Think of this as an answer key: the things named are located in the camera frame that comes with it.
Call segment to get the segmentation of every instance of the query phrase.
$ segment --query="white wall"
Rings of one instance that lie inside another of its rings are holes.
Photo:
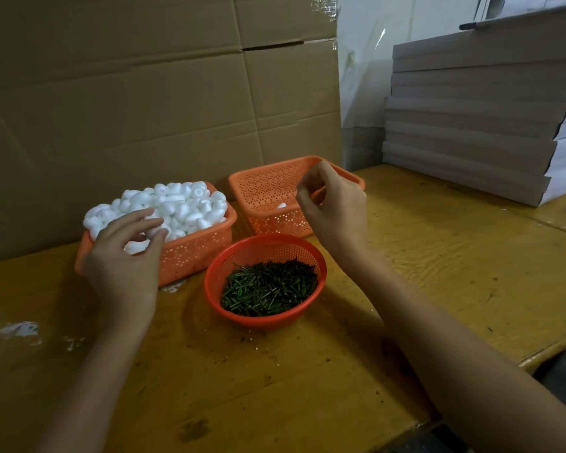
[[[393,46],[458,31],[460,24],[474,20],[478,2],[338,0],[341,124],[348,168],[381,161],[379,128],[390,94]]]

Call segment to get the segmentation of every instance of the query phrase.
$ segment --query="yellow table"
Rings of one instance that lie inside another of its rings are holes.
[[[527,370],[566,347],[566,197],[533,210],[388,165],[358,174],[372,244],[434,302]],[[0,329],[38,324],[0,334],[0,451],[33,443],[97,336],[76,248],[0,263]],[[428,426],[385,326],[325,256],[320,298],[266,334],[212,312],[203,273],[160,292],[106,451],[359,453]]]

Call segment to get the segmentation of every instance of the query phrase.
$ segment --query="red colander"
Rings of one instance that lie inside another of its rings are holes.
[[[317,288],[304,302],[278,315],[250,318],[228,312],[220,306],[222,289],[226,277],[237,265],[255,265],[260,262],[285,262],[297,258],[300,262],[314,266],[317,273]],[[256,329],[273,329],[288,326],[304,314],[308,306],[319,296],[325,286],[327,265],[320,251],[306,240],[285,234],[262,234],[241,240],[222,251],[212,261],[203,281],[209,304],[225,318],[242,326]]]

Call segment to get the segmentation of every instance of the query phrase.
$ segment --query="perforated basket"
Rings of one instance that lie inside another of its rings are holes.
[[[226,277],[238,266],[255,265],[260,262],[286,262],[297,258],[300,262],[314,266],[317,273],[317,288],[304,302],[278,315],[250,318],[231,313],[220,305]],[[242,326],[257,329],[273,329],[288,326],[300,318],[306,308],[319,296],[325,286],[327,265],[317,247],[306,240],[289,235],[266,234],[249,237],[229,246],[210,264],[203,281],[209,304],[220,315]]]
[[[206,182],[206,185],[210,192],[216,192],[210,183]],[[203,270],[223,249],[230,246],[233,242],[231,227],[237,220],[237,213],[230,204],[227,205],[226,221],[164,245],[159,264],[159,286]],[[84,232],[75,259],[75,271],[79,275],[82,275],[82,258],[92,245],[90,232]]]
[[[255,234],[289,234],[303,237],[313,233],[296,202],[296,185],[302,176],[324,160],[318,156],[300,157],[277,164],[240,171],[229,176],[230,188]],[[357,183],[364,181],[331,164],[337,174]],[[281,203],[285,208],[277,208]]]

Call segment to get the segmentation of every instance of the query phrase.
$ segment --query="left hand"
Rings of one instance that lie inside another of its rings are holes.
[[[107,327],[147,328],[155,313],[159,259],[168,230],[160,229],[144,254],[124,251],[129,241],[164,223],[163,218],[144,220],[152,213],[147,208],[109,223],[82,261],[82,273],[103,301]]]

